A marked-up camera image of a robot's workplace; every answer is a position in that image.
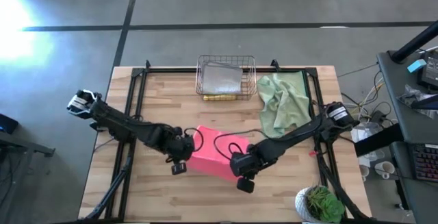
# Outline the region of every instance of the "wooden table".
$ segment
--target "wooden table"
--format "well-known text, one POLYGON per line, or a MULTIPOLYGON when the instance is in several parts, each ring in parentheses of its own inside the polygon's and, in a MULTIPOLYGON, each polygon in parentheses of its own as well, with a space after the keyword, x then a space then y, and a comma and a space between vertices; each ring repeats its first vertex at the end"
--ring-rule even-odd
MULTIPOLYGON (((341 101, 335 68, 315 67, 324 102, 341 101)), ((108 104, 122 112, 131 70, 116 67, 108 90, 108 104)), ((142 116, 182 128, 204 125, 238 132, 260 127, 263 103, 258 94, 250 101, 203 101, 194 86, 194 73, 148 73, 142 116)), ((137 97, 133 100, 132 114, 137 97)), ((247 136, 251 142, 261 140, 259 134, 247 136)), ((109 134, 99 134, 96 146, 109 139, 109 134)), ((338 140, 333 147, 342 186, 360 210, 371 216, 354 146, 338 140)), ((114 141, 94 153, 79 217, 89 214, 109 188, 116 148, 114 141)), ((274 166, 256 176, 255 191, 248 194, 235 184, 192 171, 171 175, 170 164, 164 162, 166 156, 137 142, 125 221, 301 221, 294 198, 299 190, 320 181, 316 159, 309 156, 312 150, 312 139, 287 150, 274 166)), ((120 195, 116 196, 114 215, 118 211, 117 197, 120 195)))

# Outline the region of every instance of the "metal wire basket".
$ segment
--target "metal wire basket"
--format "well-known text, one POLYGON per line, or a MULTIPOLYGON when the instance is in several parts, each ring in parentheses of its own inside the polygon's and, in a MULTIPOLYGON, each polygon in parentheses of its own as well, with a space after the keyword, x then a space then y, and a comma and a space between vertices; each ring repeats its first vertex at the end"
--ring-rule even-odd
POLYGON ((257 92, 257 78, 255 73, 255 59, 250 55, 201 55, 196 67, 196 93, 202 95, 206 101, 249 100, 257 92), (208 62, 229 64, 242 69, 242 79, 238 92, 210 93, 204 90, 204 66, 208 62))

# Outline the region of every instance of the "green cloth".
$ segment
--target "green cloth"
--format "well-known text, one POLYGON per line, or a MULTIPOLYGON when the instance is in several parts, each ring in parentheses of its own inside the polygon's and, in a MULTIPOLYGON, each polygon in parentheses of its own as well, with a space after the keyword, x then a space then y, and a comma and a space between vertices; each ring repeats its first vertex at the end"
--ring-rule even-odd
POLYGON ((265 103, 260 122, 266 135, 278 138, 291 125, 300 127, 311 120, 302 73, 263 76, 257 81, 257 89, 265 103))

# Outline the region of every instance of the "black keyboard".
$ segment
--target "black keyboard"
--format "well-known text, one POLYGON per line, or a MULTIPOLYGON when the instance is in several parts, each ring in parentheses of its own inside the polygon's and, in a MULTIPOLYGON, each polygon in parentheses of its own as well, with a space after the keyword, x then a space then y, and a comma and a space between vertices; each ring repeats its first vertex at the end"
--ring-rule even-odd
POLYGON ((415 177, 438 182, 438 145, 411 145, 410 148, 415 177))

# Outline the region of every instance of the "concrete floor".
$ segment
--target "concrete floor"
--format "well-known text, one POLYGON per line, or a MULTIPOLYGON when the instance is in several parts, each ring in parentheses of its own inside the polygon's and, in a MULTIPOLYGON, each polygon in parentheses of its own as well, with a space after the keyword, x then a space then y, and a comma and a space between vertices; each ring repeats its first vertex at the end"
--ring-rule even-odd
MULTIPOLYGON (((35 158, 17 195, 11 223, 76 219, 96 134, 67 114, 75 91, 105 94, 120 31, 16 32, 22 26, 122 25, 129 0, 0 0, 0 113, 21 123, 16 135, 56 148, 35 158)), ((137 0, 132 25, 168 23, 415 22, 438 17, 436 0, 137 0)), ((201 54, 250 54, 257 63, 335 65, 338 75, 371 65, 424 27, 131 31, 122 66, 191 66, 201 54)), ((433 40, 427 46, 438 45, 433 40)), ((342 92, 361 100, 378 71, 339 78, 342 92)), ((389 101, 386 90, 379 101, 389 101)), ((373 216, 401 221, 395 184, 366 183, 373 216)), ((405 222, 413 222, 412 216, 405 222)))

